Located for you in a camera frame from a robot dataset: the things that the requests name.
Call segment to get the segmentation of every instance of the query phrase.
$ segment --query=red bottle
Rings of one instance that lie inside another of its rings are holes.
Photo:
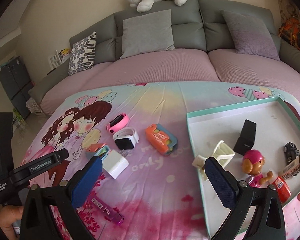
[[[281,203],[286,202],[290,198],[290,189],[287,183],[281,177],[279,177],[278,174],[274,172],[272,178],[269,180],[269,183],[276,187]]]

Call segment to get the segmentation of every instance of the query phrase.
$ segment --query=purple tube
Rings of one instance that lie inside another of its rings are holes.
[[[105,216],[111,220],[116,225],[121,225],[124,221],[124,216],[120,213],[116,212],[113,208],[109,207],[106,203],[104,203],[101,199],[97,196],[92,196],[90,201],[95,204],[97,208],[99,208]]]

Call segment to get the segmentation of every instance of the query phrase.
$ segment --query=screw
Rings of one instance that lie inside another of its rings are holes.
[[[246,181],[244,181],[244,180],[241,180],[241,181],[239,182],[239,185],[240,185],[240,187],[247,187],[247,186],[248,186],[248,183],[247,183]]]
[[[270,184],[269,188],[272,189],[272,190],[276,190],[276,187],[272,184]]]
[[[36,190],[38,188],[38,184],[33,184],[32,186],[31,186],[31,190]]]
[[[68,181],[66,179],[64,179],[64,180],[60,181],[59,185],[61,187],[67,186],[68,185]]]

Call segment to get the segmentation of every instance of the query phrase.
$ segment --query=cartoon couple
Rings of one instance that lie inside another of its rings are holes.
[[[93,129],[93,127],[97,126],[102,119],[105,119],[111,108],[110,103],[97,101],[81,110],[77,107],[67,110],[43,136],[41,142],[44,147],[32,156],[28,162],[53,151],[67,149],[69,157],[48,171],[50,181],[55,173],[52,186],[58,185],[63,179],[70,162],[78,159],[82,150],[88,150],[92,144],[98,143],[101,132],[99,129]]]

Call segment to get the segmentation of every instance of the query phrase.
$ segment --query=blue textured pad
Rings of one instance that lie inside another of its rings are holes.
[[[210,183],[212,184],[214,190],[216,191],[220,201],[222,202],[223,206],[225,208],[232,209],[235,207],[236,193],[224,177],[226,171],[222,168],[220,164],[219,166],[222,170],[216,167],[214,162],[208,158],[204,164],[204,171],[208,179],[210,180]]]
[[[102,160],[101,158],[97,157],[95,158],[90,168],[88,168],[82,175],[81,180],[77,183],[76,187],[72,191],[71,203],[74,208],[81,207],[84,204],[93,188],[93,185],[100,177],[101,172]]]

